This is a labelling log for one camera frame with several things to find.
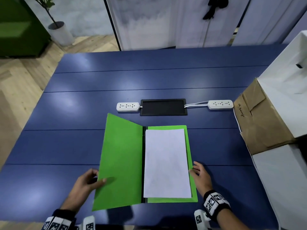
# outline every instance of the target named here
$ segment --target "black hanging object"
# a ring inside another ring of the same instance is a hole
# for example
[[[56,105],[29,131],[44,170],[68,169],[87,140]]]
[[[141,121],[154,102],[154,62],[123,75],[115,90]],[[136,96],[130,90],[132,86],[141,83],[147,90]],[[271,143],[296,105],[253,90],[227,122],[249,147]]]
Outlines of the black hanging object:
[[[211,6],[211,8],[208,13],[206,13],[206,15],[203,17],[203,20],[213,18],[216,7],[223,9],[228,6],[228,0],[209,0],[208,6]]]

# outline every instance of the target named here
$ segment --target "black pole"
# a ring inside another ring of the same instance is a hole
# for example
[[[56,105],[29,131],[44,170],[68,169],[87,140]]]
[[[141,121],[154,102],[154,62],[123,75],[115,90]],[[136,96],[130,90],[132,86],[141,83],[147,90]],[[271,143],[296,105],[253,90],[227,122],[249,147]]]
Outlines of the black pole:
[[[116,30],[115,30],[115,27],[114,27],[114,24],[113,24],[112,16],[111,16],[111,13],[110,13],[110,10],[109,10],[109,7],[108,7],[108,3],[106,2],[106,0],[103,0],[103,1],[104,1],[105,6],[106,6],[106,11],[108,12],[108,15],[109,15],[109,19],[110,19],[110,22],[111,22],[111,25],[112,25],[112,29],[113,29],[115,38],[116,38],[118,49],[121,51],[122,49],[120,48],[120,45],[119,45],[119,41],[118,41]]]

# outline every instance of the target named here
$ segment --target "blue table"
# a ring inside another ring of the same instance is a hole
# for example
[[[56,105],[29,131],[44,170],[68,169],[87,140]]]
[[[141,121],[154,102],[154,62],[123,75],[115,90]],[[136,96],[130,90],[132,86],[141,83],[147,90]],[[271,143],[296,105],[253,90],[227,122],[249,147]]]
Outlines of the blue table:
[[[118,113],[118,102],[185,98],[235,100],[285,48],[240,46],[66,54],[0,173],[0,220],[44,221],[77,177],[98,168],[107,113],[144,126],[187,125],[192,160],[207,166],[214,188],[252,229],[278,224],[232,110],[191,108],[187,116]],[[140,204],[91,212],[77,222],[196,228],[198,203]]]

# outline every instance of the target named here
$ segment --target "brown cardboard box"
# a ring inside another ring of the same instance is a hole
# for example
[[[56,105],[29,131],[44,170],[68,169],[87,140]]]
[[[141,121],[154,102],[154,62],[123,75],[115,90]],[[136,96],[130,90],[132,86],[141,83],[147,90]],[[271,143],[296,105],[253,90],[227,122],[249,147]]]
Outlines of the brown cardboard box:
[[[235,100],[234,110],[252,155],[295,141],[256,79]]]

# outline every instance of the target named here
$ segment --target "wooden floor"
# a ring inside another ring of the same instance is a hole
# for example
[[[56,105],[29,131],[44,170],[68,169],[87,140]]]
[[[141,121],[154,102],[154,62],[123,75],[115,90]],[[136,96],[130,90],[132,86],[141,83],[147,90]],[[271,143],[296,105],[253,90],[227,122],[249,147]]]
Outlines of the wooden floor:
[[[78,37],[67,47],[52,42],[36,59],[0,59],[0,170],[62,56],[103,51],[118,51],[114,35]],[[41,228],[42,223],[0,221],[0,230]]]

